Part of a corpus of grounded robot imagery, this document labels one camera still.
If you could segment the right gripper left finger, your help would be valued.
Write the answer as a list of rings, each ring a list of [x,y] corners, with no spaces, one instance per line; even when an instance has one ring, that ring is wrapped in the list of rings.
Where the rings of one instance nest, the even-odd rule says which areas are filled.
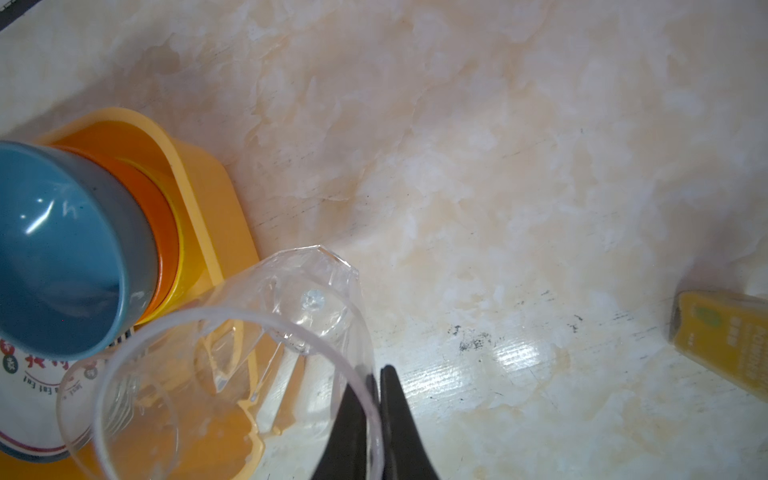
[[[368,419],[350,385],[346,386],[336,419],[312,480],[375,479],[369,448]]]

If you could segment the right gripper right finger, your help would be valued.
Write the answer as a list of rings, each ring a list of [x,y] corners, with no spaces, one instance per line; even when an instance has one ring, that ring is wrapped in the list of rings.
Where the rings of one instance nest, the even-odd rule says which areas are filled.
[[[438,480],[413,419],[396,369],[380,372],[380,417],[384,446],[384,480]]]

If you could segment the clear cup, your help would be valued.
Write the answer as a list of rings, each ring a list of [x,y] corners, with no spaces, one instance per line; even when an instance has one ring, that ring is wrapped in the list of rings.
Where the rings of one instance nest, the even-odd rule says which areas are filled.
[[[278,252],[140,328],[106,358],[88,479],[311,479],[347,385],[384,470],[358,270],[333,251]]]

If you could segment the orange bowl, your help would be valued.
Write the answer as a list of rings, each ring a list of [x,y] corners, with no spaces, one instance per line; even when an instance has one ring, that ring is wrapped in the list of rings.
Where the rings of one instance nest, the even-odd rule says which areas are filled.
[[[175,219],[164,195],[147,176],[122,160],[69,146],[54,145],[54,148],[77,154],[107,170],[129,191],[141,208],[154,237],[158,260],[157,286],[147,309],[157,307],[167,295],[173,282],[174,269],[178,259]]]

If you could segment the blue bowl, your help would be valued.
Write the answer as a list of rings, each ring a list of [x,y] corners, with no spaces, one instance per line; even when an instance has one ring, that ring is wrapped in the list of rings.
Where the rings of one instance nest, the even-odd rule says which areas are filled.
[[[142,317],[158,278],[150,224],[112,174],[2,142],[2,338],[46,359],[89,357]]]

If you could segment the yellow bowls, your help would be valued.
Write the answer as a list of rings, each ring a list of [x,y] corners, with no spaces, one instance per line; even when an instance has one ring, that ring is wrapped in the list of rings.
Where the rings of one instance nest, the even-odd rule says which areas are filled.
[[[208,282],[209,278],[188,209],[174,176],[154,167],[140,165],[134,160],[122,158],[122,161],[142,172],[157,186],[164,195],[176,224],[178,259],[174,269],[173,282],[163,301],[157,307],[148,308],[147,312],[136,323],[136,325],[143,325],[180,307],[193,293],[194,287],[199,282]]]

